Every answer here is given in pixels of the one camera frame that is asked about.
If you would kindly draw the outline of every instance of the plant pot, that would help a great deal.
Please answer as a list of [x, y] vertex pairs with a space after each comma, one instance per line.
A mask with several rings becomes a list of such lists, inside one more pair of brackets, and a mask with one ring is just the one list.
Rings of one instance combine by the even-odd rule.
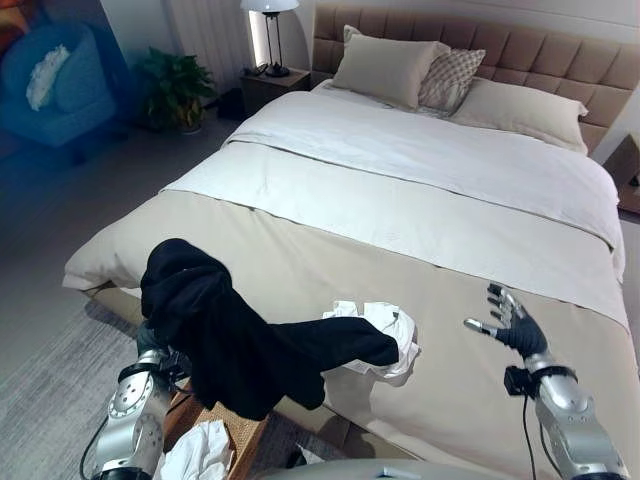
[[191, 127], [180, 127], [179, 130], [182, 135], [196, 135], [202, 131], [202, 124], [198, 123]]

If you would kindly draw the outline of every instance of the lamp shade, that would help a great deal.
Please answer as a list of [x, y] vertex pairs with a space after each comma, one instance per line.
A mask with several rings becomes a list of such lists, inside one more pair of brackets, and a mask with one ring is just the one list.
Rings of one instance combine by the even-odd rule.
[[253, 12], [285, 12], [293, 10], [300, 3], [298, 0], [242, 0], [240, 7]]

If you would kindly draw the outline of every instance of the beige pillow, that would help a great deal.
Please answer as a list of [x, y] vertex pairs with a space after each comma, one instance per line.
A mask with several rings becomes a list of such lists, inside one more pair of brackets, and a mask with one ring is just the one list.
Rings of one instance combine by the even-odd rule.
[[521, 133], [586, 155], [588, 149], [582, 140], [578, 116], [587, 113], [576, 100], [474, 78], [465, 101], [450, 120], [460, 125]]
[[415, 110], [420, 84], [431, 62], [449, 51], [440, 42], [368, 37], [347, 25], [344, 58], [333, 77], [333, 86]]
[[485, 50], [453, 49], [438, 57], [420, 87], [420, 105], [442, 110], [456, 111], [469, 91]]

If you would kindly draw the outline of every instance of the tufted headboard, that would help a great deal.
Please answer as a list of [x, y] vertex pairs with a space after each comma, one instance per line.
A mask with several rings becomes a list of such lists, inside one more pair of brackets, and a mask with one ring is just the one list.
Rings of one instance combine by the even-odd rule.
[[581, 101], [589, 109], [580, 123], [589, 151], [600, 143], [640, 79], [637, 45], [469, 18], [325, 3], [316, 7], [314, 78], [331, 77], [338, 70], [345, 24], [373, 37], [485, 49], [478, 76]]

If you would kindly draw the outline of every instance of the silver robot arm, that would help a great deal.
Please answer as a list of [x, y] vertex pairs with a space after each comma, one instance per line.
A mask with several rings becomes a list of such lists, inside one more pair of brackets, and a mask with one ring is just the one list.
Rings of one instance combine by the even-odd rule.
[[504, 287], [491, 284], [491, 314], [502, 328], [467, 319], [470, 329], [489, 335], [516, 349], [525, 369], [509, 367], [505, 386], [512, 395], [529, 395], [536, 415], [551, 442], [564, 480], [628, 480], [629, 472], [607, 432], [595, 416], [593, 398], [578, 385], [575, 373], [559, 365], [535, 320]]
[[138, 361], [120, 372], [109, 402], [92, 480], [153, 478], [162, 454], [169, 393], [177, 380], [190, 374], [186, 356], [171, 352], [146, 323], [138, 329], [137, 344]]

